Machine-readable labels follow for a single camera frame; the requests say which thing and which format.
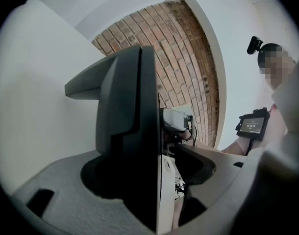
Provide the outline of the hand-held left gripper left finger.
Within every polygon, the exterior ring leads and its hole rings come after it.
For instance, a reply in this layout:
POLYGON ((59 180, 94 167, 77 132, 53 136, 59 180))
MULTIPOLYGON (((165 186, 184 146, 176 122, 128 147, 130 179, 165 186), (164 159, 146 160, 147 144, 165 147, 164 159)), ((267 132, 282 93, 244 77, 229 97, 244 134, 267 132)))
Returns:
POLYGON ((82 167, 80 177, 85 187, 96 196, 129 200, 124 164, 119 159, 96 157, 82 167))

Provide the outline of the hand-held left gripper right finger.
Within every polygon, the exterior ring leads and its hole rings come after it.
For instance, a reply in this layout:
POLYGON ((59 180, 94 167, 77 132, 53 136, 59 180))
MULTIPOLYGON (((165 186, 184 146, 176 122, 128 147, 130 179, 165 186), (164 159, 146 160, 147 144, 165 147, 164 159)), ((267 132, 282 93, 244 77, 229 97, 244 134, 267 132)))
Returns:
POLYGON ((176 144, 175 165, 187 185, 200 185, 210 179, 216 171, 215 163, 193 150, 193 146, 176 144))

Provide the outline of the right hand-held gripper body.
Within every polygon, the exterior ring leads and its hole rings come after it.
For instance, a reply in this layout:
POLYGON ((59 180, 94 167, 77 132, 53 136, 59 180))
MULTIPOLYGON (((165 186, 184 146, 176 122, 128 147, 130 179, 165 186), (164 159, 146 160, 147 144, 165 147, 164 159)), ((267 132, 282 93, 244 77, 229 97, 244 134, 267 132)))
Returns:
POLYGON ((161 109, 161 145, 164 155, 174 155, 175 144, 194 139, 194 112, 191 107, 161 109))

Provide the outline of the dark grey plastic device housing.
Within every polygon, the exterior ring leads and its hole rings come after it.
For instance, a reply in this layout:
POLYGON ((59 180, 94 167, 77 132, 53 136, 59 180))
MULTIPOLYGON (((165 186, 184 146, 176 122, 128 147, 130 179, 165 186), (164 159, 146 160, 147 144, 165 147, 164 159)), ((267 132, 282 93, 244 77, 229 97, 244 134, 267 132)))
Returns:
POLYGON ((99 102, 96 150, 123 162, 130 194, 124 205, 156 231, 161 137, 153 47, 129 47, 95 62, 65 85, 65 95, 99 102))

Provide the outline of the person's right forearm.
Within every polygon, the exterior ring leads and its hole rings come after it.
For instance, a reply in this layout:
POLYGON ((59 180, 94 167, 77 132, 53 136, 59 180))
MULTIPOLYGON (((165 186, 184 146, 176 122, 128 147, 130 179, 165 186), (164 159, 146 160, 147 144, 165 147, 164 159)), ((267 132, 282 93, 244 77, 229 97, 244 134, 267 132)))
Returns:
POLYGON ((231 145, 229 145, 228 147, 226 147, 223 150, 218 150, 211 146, 205 145, 202 142, 200 142, 199 140, 196 141, 196 144, 197 144, 197 148, 201 148, 201 149, 222 152, 222 153, 226 153, 226 154, 240 155, 240 156, 245 155, 244 151, 241 149, 241 147, 239 146, 239 144, 236 141, 234 141, 231 145))

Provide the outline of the white panel with round hole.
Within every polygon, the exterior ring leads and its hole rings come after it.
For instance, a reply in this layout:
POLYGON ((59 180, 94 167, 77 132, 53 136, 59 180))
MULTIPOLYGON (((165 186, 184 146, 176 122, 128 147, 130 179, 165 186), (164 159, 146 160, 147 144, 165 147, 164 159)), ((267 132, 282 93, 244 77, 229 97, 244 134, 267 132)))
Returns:
POLYGON ((159 209, 158 234, 172 230, 175 197, 175 169, 168 156, 162 155, 161 198, 159 209))

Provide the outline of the black chest-mounted screen device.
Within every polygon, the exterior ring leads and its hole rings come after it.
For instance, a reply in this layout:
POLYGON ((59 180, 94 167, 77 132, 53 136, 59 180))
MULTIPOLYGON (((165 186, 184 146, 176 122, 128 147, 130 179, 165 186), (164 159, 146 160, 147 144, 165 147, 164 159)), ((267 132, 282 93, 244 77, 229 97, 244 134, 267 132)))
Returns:
POLYGON ((266 107, 253 110, 251 114, 240 116, 240 121, 235 128, 236 135, 250 140, 262 141, 269 118, 270 112, 266 107))

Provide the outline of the pink shirt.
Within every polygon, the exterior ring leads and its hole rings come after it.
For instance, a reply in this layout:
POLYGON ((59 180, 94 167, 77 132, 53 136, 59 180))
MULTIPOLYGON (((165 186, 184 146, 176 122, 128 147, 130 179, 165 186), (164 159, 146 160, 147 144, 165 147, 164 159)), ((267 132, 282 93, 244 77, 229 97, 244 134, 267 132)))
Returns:
MULTIPOLYGON (((280 114, 280 111, 276 107, 274 101, 272 100, 271 94, 264 92, 261 103, 265 103, 262 106, 266 106, 268 110, 270 110, 270 119, 268 120, 268 124, 266 127, 265 135, 262 141, 253 141, 252 149, 256 149, 259 147, 265 147, 267 144, 276 141, 283 137, 287 132, 287 127, 284 123, 284 120, 280 114)), ((246 138, 237 138, 235 142, 233 142, 230 146, 231 154, 235 155, 245 155, 249 146, 249 139, 246 138)))

